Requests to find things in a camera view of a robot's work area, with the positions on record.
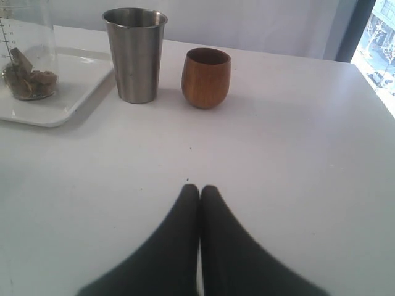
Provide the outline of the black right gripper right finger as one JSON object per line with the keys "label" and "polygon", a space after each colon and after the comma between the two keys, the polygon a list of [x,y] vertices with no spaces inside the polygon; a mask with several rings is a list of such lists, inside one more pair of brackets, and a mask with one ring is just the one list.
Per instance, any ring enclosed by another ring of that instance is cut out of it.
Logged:
{"label": "black right gripper right finger", "polygon": [[232,214],[219,190],[201,192],[205,295],[326,295],[263,249]]}

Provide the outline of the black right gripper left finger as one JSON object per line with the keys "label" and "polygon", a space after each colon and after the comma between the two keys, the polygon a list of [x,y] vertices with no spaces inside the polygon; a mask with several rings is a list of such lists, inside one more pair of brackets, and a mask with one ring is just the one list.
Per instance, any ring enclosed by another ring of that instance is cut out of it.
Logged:
{"label": "black right gripper left finger", "polygon": [[199,190],[185,184],[152,235],[79,295],[197,295],[198,210]]}

